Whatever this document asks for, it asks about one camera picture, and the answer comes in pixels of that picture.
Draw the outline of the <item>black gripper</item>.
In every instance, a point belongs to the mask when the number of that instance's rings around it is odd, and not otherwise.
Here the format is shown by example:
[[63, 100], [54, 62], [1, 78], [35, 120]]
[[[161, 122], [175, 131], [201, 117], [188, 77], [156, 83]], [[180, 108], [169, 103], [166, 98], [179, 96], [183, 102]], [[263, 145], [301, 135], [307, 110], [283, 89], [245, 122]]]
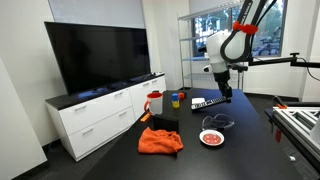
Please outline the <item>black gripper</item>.
[[230, 98], [232, 96], [232, 88], [228, 84], [228, 81], [230, 80], [229, 71], [215, 73], [214, 79], [218, 83], [218, 87], [222, 95], [225, 96], [226, 98]]

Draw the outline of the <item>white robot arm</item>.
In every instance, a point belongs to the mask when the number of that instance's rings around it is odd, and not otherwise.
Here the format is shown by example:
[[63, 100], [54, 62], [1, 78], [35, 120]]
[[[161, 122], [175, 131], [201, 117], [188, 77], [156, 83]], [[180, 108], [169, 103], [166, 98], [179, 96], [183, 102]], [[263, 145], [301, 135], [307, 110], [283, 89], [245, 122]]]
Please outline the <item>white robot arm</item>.
[[220, 92], [226, 98], [232, 96], [232, 88], [228, 84], [230, 66], [248, 61], [251, 40], [259, 30], [258, 21], [266, 3], [267, 0], [245, 0], [231, 30], [221, 30], [207, 38], [209, 64], [203, 70], [213, 73]]

